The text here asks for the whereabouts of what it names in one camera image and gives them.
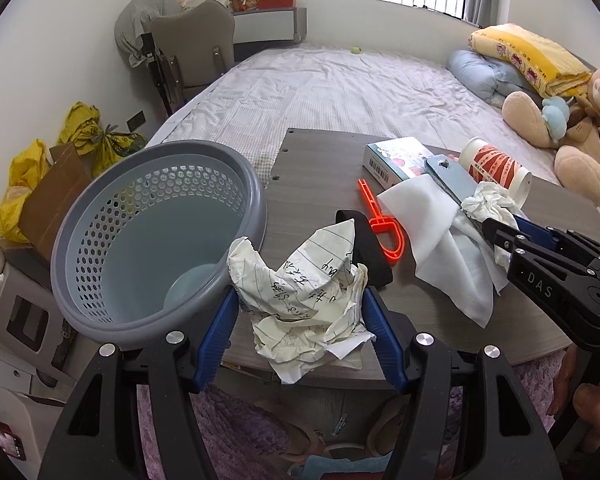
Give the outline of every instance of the small white box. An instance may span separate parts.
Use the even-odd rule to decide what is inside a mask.
[[[382,140],[365,148],[363,166],[384,189],[427,173],[425,162],[433,156],[415,137]]]

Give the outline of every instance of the mattress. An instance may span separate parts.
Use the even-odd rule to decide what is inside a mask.
[[[235,66],[174,114],[149,145],[220,142],[243,154],[266,184],[291,127],[416,137],[456,151],[481,137],[558,184],[555,152],[529,145],[446,68],[385,52],[355,55],[307,44],[266,50]]]

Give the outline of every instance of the paper cup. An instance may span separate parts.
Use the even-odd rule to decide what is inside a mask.
[[[476,182],[489,180],[507,188],[518,207],[522,207],[529,196],[531,172],[478,137],[464,147],[459,162]]]

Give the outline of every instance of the white tissue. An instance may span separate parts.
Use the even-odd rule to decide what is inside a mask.
[[[499,293],[508,282],[458,204],[428,174],[393,186],[378,201],[409,235],[416,276],[442,290],[479,326],[487,326],[493,287]]]
[[[353,220],[318,229],[276,271],[247,238],[227,266],[251,315],[256,351],[285,384],[324,364],[360,369],[360,347],[375,336],[362,322],[366,267],[351,263]]]
[[[518,228],[518,224],[513,215],[526,218],[509,191],[496,182],[483,181],[478,184],[474,195],[462,200],[461,207],[469,218],[478,222],[493,218],[514,229]],[[509,270],[510,254],[500,247],[495,248],[494,254],[496,263]]]

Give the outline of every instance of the slipper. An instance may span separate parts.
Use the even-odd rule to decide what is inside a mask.
[[[378,421],[366,436],[366,453],[369,456],[385,456],[394,450],[409,400],[410,396],[397,396],[386,402]]]
[[[324,441],[312,428],[302,420],[291,415],[284,406],[270,400],[258,400],[254,405],[271,413],[280,421],[289,437],[286,452],[279,455],[288,462],[302,464],[311,455],[321,455],[324,451]]]

